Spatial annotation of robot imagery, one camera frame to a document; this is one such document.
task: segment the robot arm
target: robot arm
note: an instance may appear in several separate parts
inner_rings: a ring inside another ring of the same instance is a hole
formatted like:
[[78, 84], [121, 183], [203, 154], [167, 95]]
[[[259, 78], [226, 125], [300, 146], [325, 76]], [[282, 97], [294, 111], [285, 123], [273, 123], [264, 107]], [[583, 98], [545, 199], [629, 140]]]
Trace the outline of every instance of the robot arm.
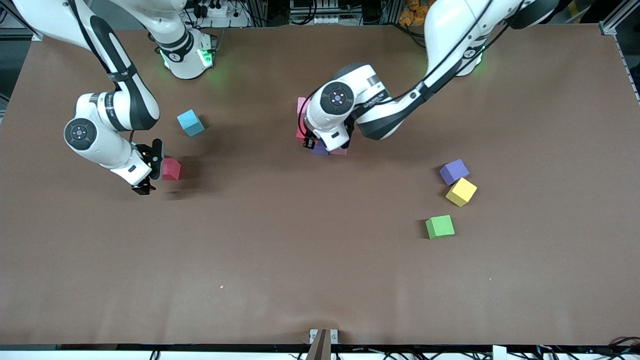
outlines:
[[[207, 67], [200, 49], [209, 35], [188, 31], [179, 18], [185, 0], [113, 0], [142, 22], [166, 52], [165, 64], [178, 78], [193, 78]], [[109, 24], [97, 17], [84, 0], [46, 0], [33, 4], [14, 0], [27, 22], [45, 35], [92, 51], [116, 86], [110, 92], [84, 94], [67, 123], [67, 145], [80, 156], [124, 178], [132, 189], [149, 194], [149, 180], [161, 176], [162, 141], [152, 147], [131, 142], [118, 133], [148, 130], [160, 117], [158, 104], [140, 78]]]
[[212, 38], [187, 29], [180, 19], [186, 0], [110, 0], [149, 30], [165, 65], [181, 79], [193, 79], [212, 67]]
[[[138, 193], [153, 190], [148, 177], [158, 176], [161, 142], [155, 142], [157, 149], [150, 151], [118, 133], [150, 129], [160, 118], [160, 110], [109, 24], [95, 16], [83, 0], [14, 3], [25, 20], [45, 35], [91, 50], [116, 85], [109, 92], [80, 96], [76, 114], [65, 126], [67, 145], [124, 178]], [[145, 155], [157, 161], [152, 163]]]
[[358, 124], [365, 137], [381, 140], [457, 74], [477, 64], [491, 30], [503, 19], [522, 29], [539, 23], [558, 0], [438, 0], [424, 22], [427, 75], [397, 101], [367, 64], [351, 64], [311, 98], [305, 125], [331, 151], [347, 147]]

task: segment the foam cube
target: foam cube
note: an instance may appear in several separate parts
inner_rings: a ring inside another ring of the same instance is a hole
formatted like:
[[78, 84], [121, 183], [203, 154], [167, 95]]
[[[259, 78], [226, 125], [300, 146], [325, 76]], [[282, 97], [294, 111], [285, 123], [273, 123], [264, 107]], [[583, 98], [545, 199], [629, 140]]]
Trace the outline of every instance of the foam cube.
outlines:
[[321, 142], [316, 142], [316, 146], [314, 146], [314, 148], [311, 149], [311, 153], [313, 155], [329, 156], [329, 152], [326, 150], [326, 147], [324, 147], [324, 145]]
[[453, 201], [455, 205], [466, 205], [477, 190], [477, 186], [467, 181], [464, 177], [449, 190], [447, 199]]
[[455, 234], [450, 215], [430, 218], [427, 220], [426, 224], [429, 239], [448, 238]]
[[[298, 117], [298, 114], [300, 113], [300, 109], [302, 108], [302, 104], [304, 104], [306, 99], [307, 99], [306, 97], [298, 98], [298, 108], [296, 109], [296, 117]], [[302, 115], [300, 116], [300, 126], [296, 129], [296, 138], [300, 142], [303, 142], [305, 140], [305, 135], [300, 132], [300, 129], [301, 128], [302, 130], [305, 129], [305, 116], [307, 114], [307, 108], [309, 106], [309, 103], [311, 102], [310, 100], [311, 99], [307, 101], [307, 103], [305, 104], [305, 107], [302, 109]]]
[[343, 149], [342, 147], [339, 147], [338, 149], [330, 151], [329, 154], [331, 154], [331, 155], [346, 155], [347, 154], [347, 149]]
[[447, 186], [455, 183], [459, 179], [469, 175], [469, 170], [462, 162], [462, 159], [450, 162], [440, 169], [440, 175]]
[[173, 158], [165, 158], [162, 167], [162, 180], [179, 180], [180, 179], [180, 163]]
[[189, 110], [184, 114], [178, 115], [178, 122], [180, 127], [189, 136], [194, 136], [204, 131], [204, 126], [198, 119], [198, 115], [193, 110]]

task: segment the pink cube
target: pink cube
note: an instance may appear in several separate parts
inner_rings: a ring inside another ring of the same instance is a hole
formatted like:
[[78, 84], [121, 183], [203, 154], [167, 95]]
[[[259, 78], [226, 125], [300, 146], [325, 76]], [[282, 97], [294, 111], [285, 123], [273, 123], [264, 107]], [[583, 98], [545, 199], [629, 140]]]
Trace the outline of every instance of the pink cube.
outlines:
[[[305, 103], [306, 99], [307, 99], [306, 97], [299, 97], [298, 98], [298, 109], [296, 110], [296, 117], [300, 113], [300, 108], [302, 108], [302, 104]], [[301, 128], [302, 128], [302, 130], [305, 129], [305, 115], [307, 114], [307, 108], [309, 106], [309, 102], [310, 101], [311, 101], [311, 99], [309, 99], [309, 101], [307, 101], [307, 103], [305, 104], [305, 107], [302, 109], [302, 115], [300, 116], [300, 126], [296, 129], [296, 138], [298, 138], [298, 141], [300, 141], [300, 142], [305, 141], [305, 135], [300, 132], [300, 129]]]
[[180, 179], [180, 163], [173, 158], [165, 158], [163, 161], [162, 180]]
[[347, 149], [343, 149], [342, 147], [339, 147], [338, 149], [330, 151], [329, 154], [331, 154], [331, 155], [346, 155], [347, 154]]

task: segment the red cube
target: red cube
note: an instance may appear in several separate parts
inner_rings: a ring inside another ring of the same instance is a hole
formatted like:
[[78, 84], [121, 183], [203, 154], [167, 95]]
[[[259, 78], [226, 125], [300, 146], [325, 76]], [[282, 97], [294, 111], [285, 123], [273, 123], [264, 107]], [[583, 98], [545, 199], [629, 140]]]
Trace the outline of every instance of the red cube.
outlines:
[[163, 162], [162, 180], [180, 179], [180, 163], [173, 158], [165, 158]]

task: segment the black cable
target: black cable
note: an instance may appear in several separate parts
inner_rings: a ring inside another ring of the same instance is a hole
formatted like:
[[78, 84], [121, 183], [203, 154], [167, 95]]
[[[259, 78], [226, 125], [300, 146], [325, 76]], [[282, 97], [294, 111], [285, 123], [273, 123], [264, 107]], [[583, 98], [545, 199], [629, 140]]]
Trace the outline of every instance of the black cable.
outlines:
[[388, 25], [393, 25], [396, 27], [396, 29], [402, 31], [405, 34], [413, 34], [415, 37], [417, 38], [424, 38], [424, 34], [420, 34], [420, 33], [416, 33], [414, 31], [409, 30], [408, 28], [403, 28], [401, 25], [396, 24], [395, 22], [385, 22], [384, 24], [380, 24], [381, 26], [388, 26]]
[[[246, 12], [246, 14], [253, 19], [253, 21], [254, 21], [253, 27], [254, 28], [256, 28], [256, 27], [261, 28], [262, 27], [262, 23], [264, 22], [264, 20], [262, 20], [262, 18], [260, 18], [260, 17], [253, 16], [253, 14], [249, 11], [249, 8], [246, 7], [246, 4], [244, 2], [236, 0], [236, 5], [238, 3], [240, 3], [240, 6], [242, 6], [242, 9]], [[256, 20], [259, 22], [258, 23], [259, 26], [255, 26], [255, 21]]]
[[107, 74], [110, 74], [111, 71], [109, 70], [109, 67], [107, 66], [107, 64], [104, 63], [104, 60], [102, 60], [102, 58], [100, 57], [100, 54], [98, 54], [98, 50], [96, 50], [95, 46], [93, 45], [93, 42], [91, 41], [91, 38], [89, 37], [89, 34], [87, 34], [86, 29], [84, 28], [82, 20], [80, 20], [80, 15], [78, 14], [78, 7], [76, 5], [76, 0], [68, 0], [68, 3], [69, 3], [69, 7], [71, 7], [71, 12], [74, 13], [74, 17], [76, 18], [78, 26], [80, 27], [80, 32], [84, 37], [84, 41], [86, 41], [87, 45], [91, 49], [91, 52], [100, 61], [100, 64], [102, 65], [102, 68], [104, 69], [104, 71], [106, 71]]
[[526, 356], [525, 354], [518, 355], [514, 352], [509, 352], [508, 354], [513, 355], [515, 357], [519, 357], [520, 359], [532, 360], [529, 356]]
[[291, 20], [291, 24], [294, 24], [294, 25], [307, 25], [309, 22], [311, 22], [316, 17], [317, 10], [318, 10], [317, 0], [313, 0], [313, 2], [309, 4], [309, 14], [305, 18], [305, 20], [303, 20], [302, 22], [295, 22], [295, 21]]
[[402, 94], [393, 97], [389, 100], [386, 101], [381, 101], [381, 102], [377, 102], [374, 106], [377, 105], [383, 105], [383, 104], [388, 104], [390, 102], [396, 101], [400, 98], [402, 98], [403, 96], [405, 96], [406, 94], [409, 94], [410, 92], [412, 92], [413, 90], [415, 90], [423, 81], [427, 80], [427, 78], [432, 75], [436, 70], [438, 70], [440, 68], [440, 66], [442, 66], [442, 64], [449, 59], [449, 57], [451, 56], [451, 54], [453, 54], [453, 52], [458, 48], [458, 46], [460, 46], [460, 44], [462, 44], [462, 42], [465, 40], [465, 38], [467, 36], [469, 36], [469, 34], [471, 34], [471, 31], [473, 31], [473, 29], [475, 28], [476, 25], [478, 25], [478, 23], [480, 22], [480, 19], [482, 19], [482, 17], [484, 16], [484, 14], [487, 12], [487, 10], [489, 9], [489, 7], [491, 6], [491, 4], [493, 3], [493, 0], [489, 0], [489, 3], [484, 7], [484, 9], [482, 10], [482, 12], [480, 13], [480, 15], [478, 17], [476, 17], [476, 21], [474, 21], [473, 25], [471, 25], [471, 27], [469, 27], [469, 30], [467, 31], [467, 33], [465, 34], [465, 36], [461, 37], [460, 40], [458, 40], [458, 42], [456, 43], [455, 46], [453, 46], [451, 48], [451, 50], [449, 50], [449, 52], [444, 56], [444, 58], [442, 58], [442, 60], [440, 60], [440, 62], [433, 68], [433, 70], [429, 71], [420, 81], [418, 81], [418, 83], [416, 83], [413, 87], [411, 87], [409, 90], [403, 92]]
[[398, 355], [402, 356], [404, 360], [409, 360], [409, 358], [408, 358], [408, 357], [406, 357], [406, 356], [405, 356], [403, 353], [401, 353], [399, 350], [398, 350]]
[[417, 359], [420, 360], [429, 360], [429, 358], [427, 358], [422, 352], [420, 352], [419, 349], [414, 349], [414, 348], [399, 348], [396, 350], [396, 352], [398, 352], [398, 354], [401, 354], [401, 351], [409, 351], [411, 353], [411, 355], [413, 355], [414, 357], [416, 357]]
[[614, 346], [620, 345], [622, 343], [626, 343], [629, 340], [640, 340], [640, 338], [637, 337], [637, 336], [627, 336], [626, 338], [622, 338], [622, 339], [620, 339], [618, 341], [615, 341], [614, 343], [609, 344], [609, 347], [614, 347]]
[[4, 12], [4, 16], [2, 18], [2, 20], [0, 20], [0, 24], [2, 24], [4, 22], [4, 20], [6, 20], [6, 16], [9, 15], [9, 12], [6, 11], [5, 9], [0, 8], [0, 10], [2, 10], [2, 12]]
[[568, 352], [568, 351], [564, 351], [561, 347], [557, 346], [558, 350], [562, 351], [563, 353], [567, 354], [570, 358], [572, 358], [573, 360], [580, 360], [578, 359], [577, 356], [573, 355], [572, 353]]
[[421, 48], [423, 48], [423, 49], [426, 49], [426, 48], [427, 48], [424, 44], [420, 43], [420, 42], [418, 41], [418, 39], [416, 39], [415, 37], [413, 37], [413, 32], [412, 32], [411, 30], [409, 30], [409, 27], [408, 27], [408, 26], [407, 26], [406, 30], [407, 30], [407, 34], [409, 34], [409, 36], [411, 37], [411, 40], [413, 40], [413, 42], [415, 42], [419, 47], [421, 47]]
[[300, 126], [300, 121], [302, 120], [302, 109], [305, 108], [305, 105], [307, 104], [307, 101], [309, 101], [309, 99], [318, 91], [320, 90], [321, 86], [318, 87], [317, 89], [315, 89], [311, 94], [309, 94], [309, 96], [307, 96], [307, 98], [305, 99], [305, 102], [302, 103], [302, 106], [300, 106], [300, 110], [298, 111], [298, 130], [300, 130], [300, 133], [302, 134], [302, 136], [305, 137], [305, 139], [309, 139], [309, 140], [320, 140], [318, 138], [310, 138], [309, 136], [307, 136], [307, 130], [303, 130], [302, 127]]

